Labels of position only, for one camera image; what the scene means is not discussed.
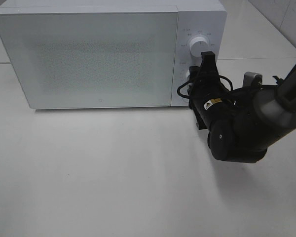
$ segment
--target white microwave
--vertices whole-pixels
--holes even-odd
[[[7,0],[0,37],[33,109],[184,106],[225,20],[218,0]]]

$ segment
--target table surface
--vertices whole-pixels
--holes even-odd
[[[296,49],[246,0],[218,68],[284,77]],[[188,108],[34,111],[0,42],[0,237],[296,237],[296,131],[256,164],[215,160]]]

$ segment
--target yellow warning sticker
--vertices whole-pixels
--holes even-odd
[[[212,105],[219,103],[219,102],[222,102],[222,100],[220,98],[211,99],[204,104],[204,109],[208,110]]]

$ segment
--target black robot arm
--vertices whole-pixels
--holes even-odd
[[[296,129],[296,69],[279,85],[262,85],[262,75],[246,73],[243,87],[220,76],[213,52],[202,53],[200,67],[190,67],[189,81],[178,94],[189,99],[198,129],[208,129],[214,158],[255,163],[267,148]],[[229,82],[230,90],[221,79]],[[181,89],[188,85],[187,93]]]

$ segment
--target white knob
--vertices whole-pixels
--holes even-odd
[[[189,42],[189,49],[194,57],[200,58],[202,52],[208,51],[209,40],[205,36],[196,36]]]

